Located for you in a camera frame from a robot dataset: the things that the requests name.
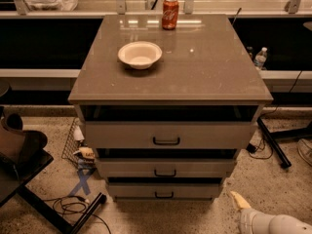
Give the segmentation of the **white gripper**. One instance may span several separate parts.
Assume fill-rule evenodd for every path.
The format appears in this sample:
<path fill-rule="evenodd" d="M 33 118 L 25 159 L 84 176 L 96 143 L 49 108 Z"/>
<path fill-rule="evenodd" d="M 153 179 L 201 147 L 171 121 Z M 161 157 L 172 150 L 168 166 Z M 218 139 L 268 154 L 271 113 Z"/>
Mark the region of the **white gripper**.
<path fill-rule="evenodd" d="M 249 202 L 238 192 L 230 192 L 237 207 L 241 210 L 239 230 L 241 234 L 269 234 L 270 214 L 251 209 Z"/>

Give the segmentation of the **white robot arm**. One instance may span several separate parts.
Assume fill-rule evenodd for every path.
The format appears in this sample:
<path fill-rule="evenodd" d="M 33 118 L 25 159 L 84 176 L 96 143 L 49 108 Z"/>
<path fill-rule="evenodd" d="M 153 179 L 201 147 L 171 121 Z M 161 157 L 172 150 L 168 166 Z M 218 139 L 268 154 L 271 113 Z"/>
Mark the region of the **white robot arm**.
<path fill-rule="evenodd" d="M 240 211 L 241 234 L 312 234 L 312 226 L 286 214 L 265 214 L 255 210 L 238 192 L 230 192 Z"/>

